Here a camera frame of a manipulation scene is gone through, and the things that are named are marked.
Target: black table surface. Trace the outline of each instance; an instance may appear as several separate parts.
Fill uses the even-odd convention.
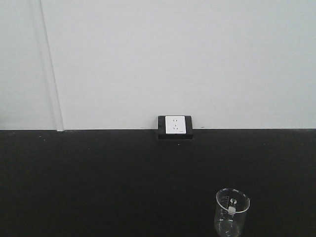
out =
[[[1,237],[215,237],[215,194],[251,198],[243,237],[316,236],[316,130],[0,131]]]

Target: electrical outlet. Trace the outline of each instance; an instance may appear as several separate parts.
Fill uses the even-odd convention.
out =
[[[186,134],[186,121],[184,116],[166,116],[166,134]]]

